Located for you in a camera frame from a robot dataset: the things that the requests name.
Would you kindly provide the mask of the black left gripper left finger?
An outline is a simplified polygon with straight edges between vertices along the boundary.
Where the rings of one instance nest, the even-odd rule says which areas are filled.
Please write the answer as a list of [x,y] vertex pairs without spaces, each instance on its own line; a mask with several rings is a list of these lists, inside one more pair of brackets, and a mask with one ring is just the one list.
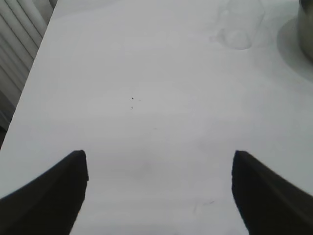
[[83,150],[71,152],[28,184],[1,198],[2,235],[68,235],[89,180]]

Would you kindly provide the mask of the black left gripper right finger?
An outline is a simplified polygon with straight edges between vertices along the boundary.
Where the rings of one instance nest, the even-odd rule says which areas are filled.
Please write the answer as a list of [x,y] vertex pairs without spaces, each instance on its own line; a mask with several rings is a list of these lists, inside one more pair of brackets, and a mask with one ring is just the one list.
[[250,235],[311,235],[313,197],[246,151],[236,151],[232,194]]

